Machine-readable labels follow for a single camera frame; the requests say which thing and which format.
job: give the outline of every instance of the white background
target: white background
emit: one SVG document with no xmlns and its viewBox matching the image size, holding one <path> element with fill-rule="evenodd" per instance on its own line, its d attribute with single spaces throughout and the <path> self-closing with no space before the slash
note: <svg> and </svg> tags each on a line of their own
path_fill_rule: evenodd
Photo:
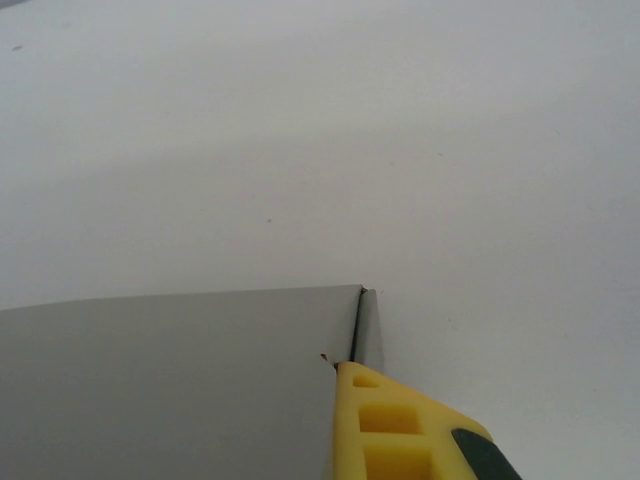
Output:
<svg viewBox="0 0 640 480">
<path fill-rule="evenodd" d="M 484 423 L 524 478 L 637 478 L 639 18 L 2 9 L 0 308 L 364 283 L 388 373 Z"/>
</svg>

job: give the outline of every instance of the white surface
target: white surface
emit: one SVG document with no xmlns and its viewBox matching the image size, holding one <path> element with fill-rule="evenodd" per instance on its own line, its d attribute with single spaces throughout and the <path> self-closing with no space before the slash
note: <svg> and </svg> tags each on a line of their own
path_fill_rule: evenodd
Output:
<svg viewBox="0 0 640 480">
<path fill-rule="evenodd" d="M 524 478 L 637 478 L 639 4 L 484 3 L 0 10 L 0 306 L 364 282 Z"/>
</svg>

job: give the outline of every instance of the dark green grip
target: dark green grip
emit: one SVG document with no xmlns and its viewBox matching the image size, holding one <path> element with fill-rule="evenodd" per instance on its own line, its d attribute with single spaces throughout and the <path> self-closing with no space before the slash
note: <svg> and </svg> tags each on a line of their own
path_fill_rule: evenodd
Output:
<svg viewBox="0 0 640 480">
<path fill-rule="evenodd" d="M 522 480 L 495 443 L 464 428 L 451 435 L 478 480 Z"/>
</svg>

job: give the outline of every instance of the rectangular cutout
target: rectangular cutout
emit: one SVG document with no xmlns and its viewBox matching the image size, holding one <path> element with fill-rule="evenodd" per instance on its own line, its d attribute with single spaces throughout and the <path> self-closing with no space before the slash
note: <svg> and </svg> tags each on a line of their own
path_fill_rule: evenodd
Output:
<svg viewBox="0 0 640 480">
<path fill-rule="evenodd" d="M 405 405 L 372 403 L 358 410 L 361 432 L 378 433 L 422 433 L 418 412 Z"/>
<path fill-rule="evenodd" d="M 367 480 L 439 480 L 431 453 L 422 448 L 369 446 L 364 448 Z"/>
</svg>

